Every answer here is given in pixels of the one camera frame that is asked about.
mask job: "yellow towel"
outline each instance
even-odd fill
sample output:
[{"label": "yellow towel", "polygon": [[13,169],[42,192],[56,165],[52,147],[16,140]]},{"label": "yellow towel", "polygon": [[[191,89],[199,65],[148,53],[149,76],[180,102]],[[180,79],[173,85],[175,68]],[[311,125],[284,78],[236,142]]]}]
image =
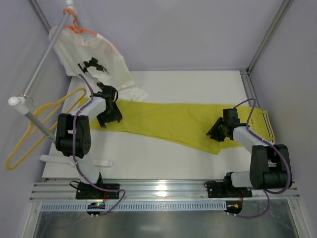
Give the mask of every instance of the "yellow towel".
[{"label": "yellow towel", "polygon": [[[87,98],[82,99],[80,106],[87,101]],[[107,129],[104,129],[100,127],[97,119],[94,119],[90,124],[90,129],[151,136],[214,154],[218,154],[221,148],[241,146],[229,138],[226,138],[224,142],[217,142],[206,135],[216,120],[222,117],[222,109],[231,108],[234,105],[157,104],[130,101],[117,101],[116,103],[122,113],[122,121],[108,123]],[[250,110],[251,107],[238,107],[241,123],[247,121]],[[255,109],[250,126],[264,139],[275,140],[266,110]]]}]

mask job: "gray wall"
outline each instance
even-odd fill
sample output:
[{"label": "gray wall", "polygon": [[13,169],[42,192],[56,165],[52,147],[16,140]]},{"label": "gray wall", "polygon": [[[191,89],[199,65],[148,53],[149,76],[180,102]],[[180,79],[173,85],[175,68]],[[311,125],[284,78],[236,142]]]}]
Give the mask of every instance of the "gray wall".
[{"label": "gray wall", "polygon": [[317,1],[295,0],[254,69],[277,142],[290,152],[294,180],[317,224]]},{"label": "gray wall", "polygon": [[[282,0],[74,0],[130,70],[246,68]],[[65,0],[38,0],[51,26]]]},{"label": "gray wall", "polygon": [[[11,96],[23,92],[37,61],[48,43],[48,35],[26,0],[3,1],[0,8],[0,230],[2,237],[20,237],[28,214],[31,188],[40,180],[43,164],[39,155],[47,153],[46,139],[17,169],[6,171],[4,162],[27,128],[27,120],[8,105]],[[54,102],[66,94],[69,78],[54,54],[31,92],[35,105]],[[30,137],[18,156],[40,138]]]}]

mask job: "purple cable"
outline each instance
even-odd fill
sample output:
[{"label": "purple cable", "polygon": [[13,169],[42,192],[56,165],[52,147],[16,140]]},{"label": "purple cable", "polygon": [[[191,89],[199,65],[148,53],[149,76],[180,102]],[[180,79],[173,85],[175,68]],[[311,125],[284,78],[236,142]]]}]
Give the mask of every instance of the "purple cable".
[{"label": "purple cable", "polygon": [[76,120],[77,120],[77,117],[78,115],[80,114],[81,110],[83,110],[84,108],[86,108],[88,105],[90,105],[92,103],[92,101],[94,100],[94,92],[91,88],[91,86],[89,85],[89,83],[87,82],[87,80],[85,79],[85,77],[81,74],[79,74],[79,76],[85,81],[89,91],[90,91],[90,94],[91,94],[91,98],[90,98],[90,101],[87,102],[85,105],[83,105],[79,110],[78,112],[75,114],[74,116],[74,120],[73,120],[73,160],[75,162],[75,166],[76,166],[76,169],[78,171],[78,173],[80,174],[81,177],[83,177],[92,187],[100,190],[100,191],[104,191],[104,192],[123,192],[123,195],[122,197],[118,200],[118,202],[116,204],[113,205],[113,207],[111,207],[109,210],[107,211],[104,211],[102,213],[99,214],[99,216],[103,216],[103,215],[106,215],[108,213],[110,213],[114,208],[116,208],[116,206],[122,201],[122,199],[124,198],[125,196],[125,190],[124,189],[116,189],[116,190],[109,190],[109,189],[104,189],[104,188],[101,188],[101,187],[98,187],[96,186],[93,182],[91,182],[83,173],[82,171],[80,170],[79,166],[78,166],[78,162],[77,162],[77,159],[76,159],[76,147],[75,147],[75,143],[76,143]]},{"label": "purple cable", "polygon": [[252,105],[252,108],[251,108],[251,111],[250,111],[250,114],[248,116],[248,119],[247,119],[247,123],[246,123],[246,128],[247,128],[247,132],[250,133],[252,136],[254,136],[256,139],[262,141],[264,144],[268,145],[269,147],[271,147],[277,154],[278,156],[281,158],[281,160],[283,161],[285,167],[286,167],[286,173],[287,173],[287,182],[286,182],[286,185],[285,187],[281,190],[281,191],[278,191],[278,192],[273,192],[273,191],[270,191],[270,190],[267,190],[267,189],[264,189],[263,192],[265,193],[266,197],[267,197],[267,207],[266,209],[264,210],[264,212],[258,214],[258,215],[255,215],[255,216],[242,216],[242,215],[234,215],[232,213],[228,213],[229,215],[231,216],[235,216],[235,217],[239,217],[239,218],[244,218],[244,219],[253,219],[253,218],[258,218],[258,217],[261,217],[263,215],[265,215],[268,210],[269,210],[269,207],[270,207],[270,199],[269,199],[269,195],[268,193],[271,193],[271,194],[281,194],[283,192],[285,192],[290,183],[291,183],[291,172],[290,172],[290,169],[289,169],[289,166],[284,158],[284,156],[278,151],[278,149],[276,149],[270,142],[262,139],[260,136],[258,136],[257,134],[255,134],[253,131],[250,130],[249,128],[249,122],[250,122],[250,119],[251,119],[251,116],[252,116],[252,113],[256,107],[256,100],[254,98],[250,98],[250,99],[247,99],[247,100],[244,100],[243,102],[239,103],[238,105],[235,105],[233,108],[237,108],[238,106],[240,106],[241,104],[244,104],[245,102],[248,102],[248,101],[253,101],[253,105]]}]

